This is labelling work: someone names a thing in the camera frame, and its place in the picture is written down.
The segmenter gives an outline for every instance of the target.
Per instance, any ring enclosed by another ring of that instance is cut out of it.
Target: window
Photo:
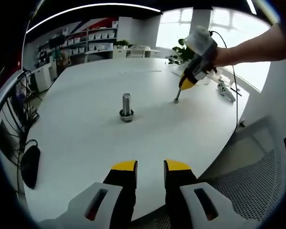
[[[178,40],[186,38],[191,28],[193,8],[164,12],[160,19],[157,47],[171,49]]]
[[[266,22],[253,16],[235,10],[213,8],[211,11],[209,30],[220,33],[227,47],[236,46],[244,41],[254,38],[270,28]],[[225,47],[216,34],[212,38],[218,47]],[[270,67],[270,62],[240,63],[234,66],[235,74],[251,87],[261,92]],[[225,67],[233,72],[232,66]]]

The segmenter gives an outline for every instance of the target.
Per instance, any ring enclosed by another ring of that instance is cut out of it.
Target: ceiling light
[[[251,13],[253,13],[253,14],[256,15],[256,10],[255,10],[255,8],[254,8],[254,5],[253,5],[252,0],[247,0],[247,3],[248,3],[248,5],[249,5],[249,7],[250,7]]]
[[[156,12],[161,12],[160,10],[157,10],[157,9],[154,9],[154,8],[150,8],[150,7],[147,7],[147,6],[140,6],[140,5],[135,5],[135,4],[127,4],[127,3],[97,3],[97,4],[89,4],[89,5],[75,7],[75,8],[68,9],[68,10],[62,11],[60,13],[54,14],[54,15],[46,18],[45,20],[37,23],[36,25],[34,25],[32,28],[27,30],[26,33],[31,32],[37,26],[40,26],[41,24],[45,23],[46,21],[48,21],[48,20],[50,20],[52,18],[55,18],[55,17],[57,17],[57,16],[59,16],[59,15],[61,15],[63,13],[67,13],[67,12],[70,12],[70,11],[73,11],[73,10],[79,10],[79,9],[82,9],[82,8],[92,7],[92,6],[131,6],[131,7],[138,7],[138,8],[143,8],[143,9],[146,9],[146,10],[153,10],[153,11],[156,11]]]

